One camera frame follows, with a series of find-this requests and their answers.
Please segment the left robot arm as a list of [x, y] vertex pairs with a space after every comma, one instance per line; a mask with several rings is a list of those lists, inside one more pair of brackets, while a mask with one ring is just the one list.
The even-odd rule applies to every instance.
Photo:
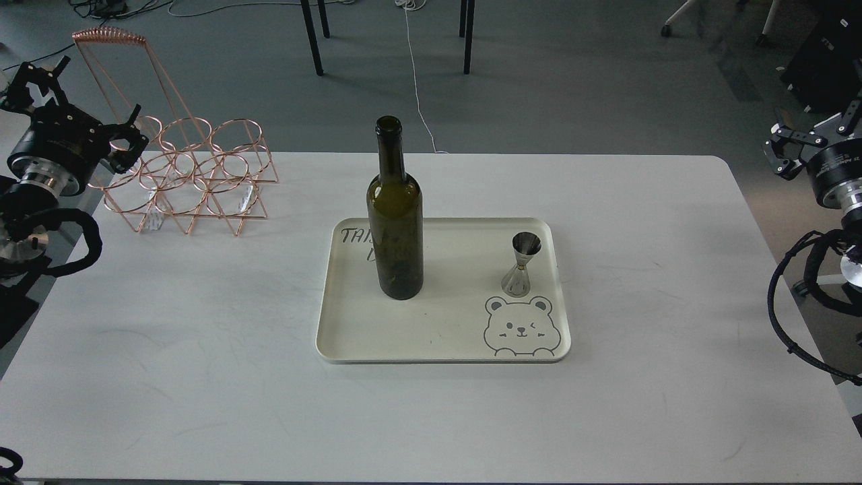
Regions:
[[[52, 69], [24, 62], [2, 91], [2, 109], [30, 119], [8, 157], [11, 175], [2, 178], [3, 278], [30, 272], [59, 278], [95, 264], [102, 252], [98, 224], [59, 200], [83, 193], [97, 166], [125, 174], [149, 144], [135, 124], [141, 107], [124, 123], [104, 124], [68, 101], [59, 76], [69, 61], [63, 57]], [[80, 227], [88, 251], [50, 267], [47, 233], [64, 223]]]

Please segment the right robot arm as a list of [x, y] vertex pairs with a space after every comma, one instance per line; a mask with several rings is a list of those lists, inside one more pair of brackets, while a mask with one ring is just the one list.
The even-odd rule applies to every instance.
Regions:
[[773, 173], [794, 179], [806, 171], [818, 205], [842, 211], [842, 236], [838, 244], [844, 255], [841, 275], [816, 277], [826, 284], [849, 283], [860, 290], [861, 139], [860, 95], [834, 116], [807, 132], [786, 125], [781, 112], [764, 142], [764, 156]]

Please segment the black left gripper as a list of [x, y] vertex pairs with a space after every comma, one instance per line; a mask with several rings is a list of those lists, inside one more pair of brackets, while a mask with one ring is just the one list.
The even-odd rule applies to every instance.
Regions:
[[[102, 124], [69, 105], [59, 85], [59, 76], [70, 61], [70, 57], [63, 56], [52, 69], [35, 67], [28, 62], [19, 65], [12, 81], [2, 91], [2, 110], [31, 114], [26, 132], [26, 156], [57, 163], [74, 177], [92, 176], [100, 160], [114, 174], [126, 174], [149, 144], [149, 138], [135, 125], [141, 105], [133, 107], [125, 123], [117, 124]], [[50, 93], [54, 102], [38, 108], [30, 86], [36, 86], [41, 96]], [[111, 148], [110, 143], [118, 140], [127, 142], [126, 150]]]

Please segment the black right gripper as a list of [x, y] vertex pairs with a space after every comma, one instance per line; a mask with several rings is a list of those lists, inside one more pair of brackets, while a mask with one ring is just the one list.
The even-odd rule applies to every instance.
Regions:
[[[849, 136], [856, 132], [861, 116], [861, 97], [862, 91], [859, 89], [838, 120], [838, 135]], [[773, 174], [786, 181], [797, 177], [804, 168], [806, 162], [800, 158], [803, 148], [821, 150], [807, 161], [807, 177], [817, 203], [838, 203], [835, 190], [840, 185], [860, 181], [861, 140], [844, 140], [825, 148], [826, 145], [827, 138], [823, 135], [802, 132], [789, 128], [784, 123], [775, 123], [762, 148]]]

